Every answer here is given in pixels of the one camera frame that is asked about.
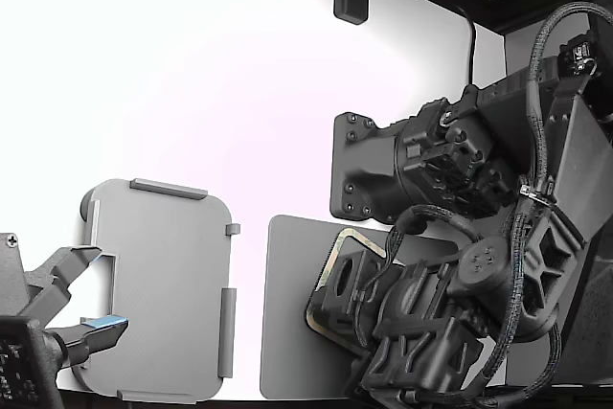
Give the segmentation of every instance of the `screw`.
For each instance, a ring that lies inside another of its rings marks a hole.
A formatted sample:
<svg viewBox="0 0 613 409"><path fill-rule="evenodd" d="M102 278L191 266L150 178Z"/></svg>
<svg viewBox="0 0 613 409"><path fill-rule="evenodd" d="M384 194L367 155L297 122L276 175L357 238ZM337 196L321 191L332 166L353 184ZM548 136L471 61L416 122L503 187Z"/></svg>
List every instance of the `screw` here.
<svg viewBox="0 0 613 409"><path fill-rule="evenodd" d="M447 128L447 121L451 117L451 112L445 112L441 115L441 119L439 120L439 125L443 128Z"/></svg>
<svg viewBox="0 0 613 409"><path fill-rule="evenodd" d="M16 248L17 244L18 244L17 235L10 234L7 236L7 246L9 246L10 248Z"/></svg>

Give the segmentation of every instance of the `wire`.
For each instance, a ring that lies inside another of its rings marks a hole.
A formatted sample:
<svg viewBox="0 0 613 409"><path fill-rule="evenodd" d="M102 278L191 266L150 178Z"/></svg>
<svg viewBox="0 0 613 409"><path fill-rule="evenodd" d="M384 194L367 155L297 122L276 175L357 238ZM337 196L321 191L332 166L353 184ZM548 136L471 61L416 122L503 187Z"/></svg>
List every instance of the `wire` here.
<svg viewBox="0 0 613 409"><path fill-rule="evenodd" d="M534 137L535 170L531 171L530 184L540 192L547 179L547 145L545 143L545 128L540 105L538 88L538 73L547 40L557 24L567 16L575 13L592 13L613 26L613 14L600 5L590 2L572 2L554 11L543 23L534 41L528 66L528 82L526 85L526 112Z"/></svg>
<svg viewBox="0 0 613 409"><path fill-rule="evenodd" d="M470 26L470 50L468 52L468 84L472 85L474 81L475 72L475 47L477 45L477 28L474 21L470 18L470 15L459 5L455 6L456 9L462 14L462 16L468 22Z"/></svg>

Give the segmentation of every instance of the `metal plate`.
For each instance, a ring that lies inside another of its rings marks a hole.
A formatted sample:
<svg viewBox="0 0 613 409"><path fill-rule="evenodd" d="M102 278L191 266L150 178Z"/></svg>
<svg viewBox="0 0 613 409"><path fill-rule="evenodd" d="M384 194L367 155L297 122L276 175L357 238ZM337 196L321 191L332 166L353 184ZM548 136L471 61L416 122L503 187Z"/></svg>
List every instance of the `metal plate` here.
<svg viewBox="0 0 613 409"><path fill-rule="evenodd" d="M117 347L73 368L77 379L129 401L212 398L220 375L231 374L219 350L223 333L232 339L221 315L232 223L226 206L205 191L115 179L89 193L82 209L87 242L114 256L110 313L128 318L129 328Z"/></svg>

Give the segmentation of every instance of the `gray panel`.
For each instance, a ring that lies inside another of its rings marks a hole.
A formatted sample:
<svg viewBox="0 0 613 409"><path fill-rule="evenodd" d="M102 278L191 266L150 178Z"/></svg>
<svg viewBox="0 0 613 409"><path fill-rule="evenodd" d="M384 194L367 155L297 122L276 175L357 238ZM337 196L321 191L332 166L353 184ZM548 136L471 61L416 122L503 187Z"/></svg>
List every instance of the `gray panel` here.
<svg viewBox="0 0 613 409"><path fill-rule="evenodd" d="M311 330L305 308L334 240L347 228L385 246L387 233L379 230L292 216L270 222L260 382L265 398L343 397L354 356ZM457 249L450 241L407 236L397 258L415 261L420 255L446 256Z"/></svg>
<svg viewBox="0 0 613 409"><path fill-rule="evenodd" d="M73 368L75 376L124 400L213 397L221 375L232 375L234 319L222 314L233 314L236 299L225 289L228 209L204 191L144 180L110 180L84 200L87 242L114 257L111 313L129 327L116 348Z"/></svg>

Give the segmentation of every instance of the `white wall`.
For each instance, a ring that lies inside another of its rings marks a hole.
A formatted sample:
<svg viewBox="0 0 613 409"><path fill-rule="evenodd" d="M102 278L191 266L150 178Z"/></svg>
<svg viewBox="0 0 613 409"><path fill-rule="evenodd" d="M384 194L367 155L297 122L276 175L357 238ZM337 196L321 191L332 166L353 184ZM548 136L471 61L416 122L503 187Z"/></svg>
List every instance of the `white wall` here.
<svg viewBox="0 0 613 409"><path fill-rule="evenodd" d="M534 40L543 21L527 26L505 37L507 72L512 74L528 66L533 51ZM545 57L559 54L559 46L590 29L587 14L573 14L562 19L552 31L545 46Z"/></svg>
<svg viewBox="0 0 613 409"><path fill-rule="evenodd" d="M423 0L371 0L355 27L332 0L0 0L0 229L26 269L80 243L79 203L102 181L207 189L242 224L235 378L257 399L269 219L329 216L333 118L386 125L465 84L468 27ZM479 29L476 83L505 75L503 38ZM102 266L52 326L101 316ZM77 388L70 374L60 385Z"/></svg>

